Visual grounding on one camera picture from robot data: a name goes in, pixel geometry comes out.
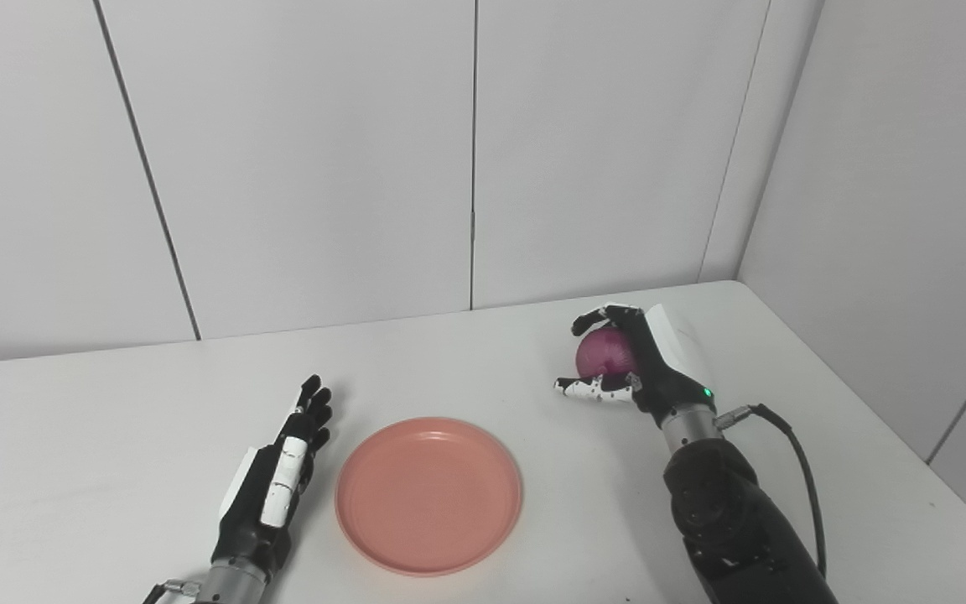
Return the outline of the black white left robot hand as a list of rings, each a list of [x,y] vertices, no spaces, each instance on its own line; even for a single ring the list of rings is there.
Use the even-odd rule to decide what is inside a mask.
[[[314,474],[315,457],[329,442],[332,391],[312,375],[277,437],[257,450],[219,522],[211,562],[245,561],[271,580],[290,555],[290,524]]]

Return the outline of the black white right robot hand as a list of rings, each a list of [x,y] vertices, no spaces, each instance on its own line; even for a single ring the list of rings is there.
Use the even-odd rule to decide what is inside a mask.
[[[568,398],[597,403],[632,403],[663,422],[686,406],[717,412],[712,378],[694,329],[664,305],[644,310],[610,303],[579,315],[571,332],[580,339],[605,326],[625,337],[634,367],[609,376],[559,377],[553,389]]]

